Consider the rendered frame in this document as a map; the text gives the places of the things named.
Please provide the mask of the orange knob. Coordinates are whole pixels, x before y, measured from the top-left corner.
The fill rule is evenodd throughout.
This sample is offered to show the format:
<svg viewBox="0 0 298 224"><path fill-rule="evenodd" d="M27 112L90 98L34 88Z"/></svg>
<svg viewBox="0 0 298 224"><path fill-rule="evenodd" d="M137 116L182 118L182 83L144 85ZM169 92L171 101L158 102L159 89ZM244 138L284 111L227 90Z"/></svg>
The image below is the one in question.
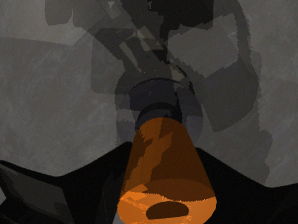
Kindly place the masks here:
<svg viewBox="0 0 298 224"><path fill-rule="evenodd" d="M124 224L204 224L217 198L184 124L153 119L138 129L117 210Z"/></svg>

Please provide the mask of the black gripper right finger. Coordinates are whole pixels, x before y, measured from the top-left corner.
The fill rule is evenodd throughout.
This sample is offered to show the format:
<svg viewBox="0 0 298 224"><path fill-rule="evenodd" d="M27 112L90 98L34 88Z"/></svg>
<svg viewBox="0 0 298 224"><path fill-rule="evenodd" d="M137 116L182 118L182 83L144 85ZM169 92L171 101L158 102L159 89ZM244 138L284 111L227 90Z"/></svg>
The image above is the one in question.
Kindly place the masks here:
<svg viewBox="0 0 298 224"><path fill-rule="evenodd" d="M194 147L196 148L196 147ZM216 194L213 216L204 224L270 224L283 209L298 204L298 184L270 188L196 148Z"/></svg>

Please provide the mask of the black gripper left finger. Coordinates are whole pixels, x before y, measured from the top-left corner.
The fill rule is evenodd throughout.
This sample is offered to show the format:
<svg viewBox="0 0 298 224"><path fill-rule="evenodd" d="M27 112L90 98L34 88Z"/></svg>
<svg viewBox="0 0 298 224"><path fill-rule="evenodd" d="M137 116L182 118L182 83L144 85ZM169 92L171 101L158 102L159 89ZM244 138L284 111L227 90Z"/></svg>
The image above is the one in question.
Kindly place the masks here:
<svg viewBox="0 0 298 224"><path fill-rule="evenodd" d="M60 177L0 160L0 188L5 197L64 224L113 224L132 147L125 141Z"/></svg>

